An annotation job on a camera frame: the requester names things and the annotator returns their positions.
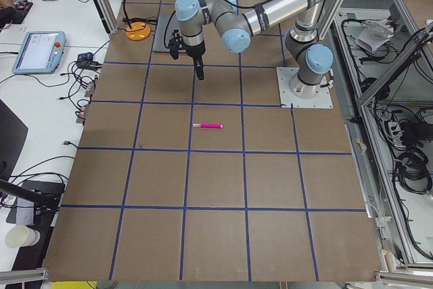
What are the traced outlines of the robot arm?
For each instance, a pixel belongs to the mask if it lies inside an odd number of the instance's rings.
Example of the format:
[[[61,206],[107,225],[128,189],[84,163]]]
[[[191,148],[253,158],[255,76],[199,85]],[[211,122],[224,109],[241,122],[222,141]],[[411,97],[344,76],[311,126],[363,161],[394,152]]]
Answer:
[[[167,48],[173,59],[185,50],[193,60],[196,76],[204,79],[202,56],[206,46],[202,27],[214,24],[225,47],[231,53],[245,51],[253,36],[295,17],[293,27],[286,35],[286,48],[299,65],[290,79],[290,91],[299,98],[316,96],[321,82],[333,64],[331,50],[319,44],[317,23],[325,0],[266,0],[247,7],[241,14],[235,12],[234,0],[176,0],[173,16],[180,31],[173,33]]]

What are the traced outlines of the person forearm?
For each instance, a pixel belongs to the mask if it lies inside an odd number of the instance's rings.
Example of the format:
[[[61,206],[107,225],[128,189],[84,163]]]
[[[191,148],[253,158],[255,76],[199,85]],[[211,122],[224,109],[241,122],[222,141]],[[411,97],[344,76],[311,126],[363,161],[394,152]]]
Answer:
[[[0,8],[5,9],[8,7],[15,7],[15,4],[12,0],[0,0]]]

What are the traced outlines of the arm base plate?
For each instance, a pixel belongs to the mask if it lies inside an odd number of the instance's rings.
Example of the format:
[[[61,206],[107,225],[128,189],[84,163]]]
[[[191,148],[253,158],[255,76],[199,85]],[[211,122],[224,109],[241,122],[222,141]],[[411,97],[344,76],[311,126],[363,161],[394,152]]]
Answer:
[[[298,79],[299,68],[277,67],[280,106],[282,108],[332,109],[326,76],[318,85],[306,85]]]

